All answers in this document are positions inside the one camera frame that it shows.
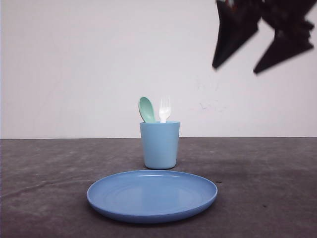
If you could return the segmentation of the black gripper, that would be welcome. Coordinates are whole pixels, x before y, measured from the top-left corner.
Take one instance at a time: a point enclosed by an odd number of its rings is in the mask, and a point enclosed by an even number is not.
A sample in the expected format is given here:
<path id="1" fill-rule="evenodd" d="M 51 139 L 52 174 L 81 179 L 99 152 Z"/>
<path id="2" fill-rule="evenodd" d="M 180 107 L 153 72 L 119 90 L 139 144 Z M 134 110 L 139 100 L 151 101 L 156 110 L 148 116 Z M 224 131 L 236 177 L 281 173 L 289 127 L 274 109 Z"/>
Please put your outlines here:
<path id="1" fill-rule="evenodd" d="M 274 39 L 253 72 L 259 74 L 314 48 L 306 15 L 315 0 L 217 0 L 219 30 L 212 66 L 219 68 L 258 31 L 262 18 L 275 28 Z"/>

